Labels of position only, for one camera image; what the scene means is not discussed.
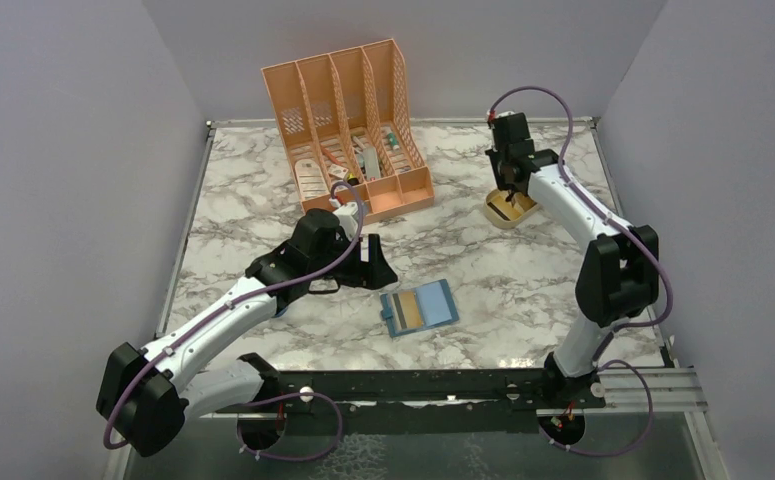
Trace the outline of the blue card holder wallet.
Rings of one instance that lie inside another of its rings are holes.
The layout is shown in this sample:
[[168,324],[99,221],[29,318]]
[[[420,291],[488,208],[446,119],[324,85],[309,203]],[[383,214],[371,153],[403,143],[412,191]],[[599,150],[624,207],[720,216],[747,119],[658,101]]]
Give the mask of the blue card holder wallet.
[[[414,291],[417,295],[424,326],[416,330],[397,333],[394,328],[392,295],[408,290]],[[393,338],[451,325],[459,321],[457,306],[450,285],[445,279],[429,282],[412,289],[382,294],[380,303],[380,316],[389,335]]]

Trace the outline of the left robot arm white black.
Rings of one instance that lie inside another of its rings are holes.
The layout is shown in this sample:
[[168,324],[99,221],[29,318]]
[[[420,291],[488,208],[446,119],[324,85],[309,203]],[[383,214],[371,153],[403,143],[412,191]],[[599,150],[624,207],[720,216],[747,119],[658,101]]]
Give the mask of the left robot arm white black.
[[104,447],[131,446],[142,456],[162,450],[197,404],[188,399],[187,388],[199,371],[236,338],[314,294],[313,282],[368,290],[396,282],[378,235],[369,235],[369,257],[361,256],[366,214],[366,206],[357,203],[308,211],[288,240],[255,259],[198,317],[143,347],[128,342],[116,347],[107,358],[95,404],[106,421]]

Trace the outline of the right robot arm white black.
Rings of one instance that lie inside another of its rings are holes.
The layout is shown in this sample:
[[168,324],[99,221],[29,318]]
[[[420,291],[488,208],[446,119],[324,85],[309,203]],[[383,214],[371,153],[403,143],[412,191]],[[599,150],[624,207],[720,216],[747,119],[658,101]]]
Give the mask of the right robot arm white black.
[[635,227],[588,192],[561,154],[535,147],[522,113],[490,115],[493,145],[486,154],[507,200],[525,195],[557,220],[583,253],[575,286],[579,314],[548,355],[542,398],[563,407],[595,381],[612,336],[652,305],[659,292],[658,235]]

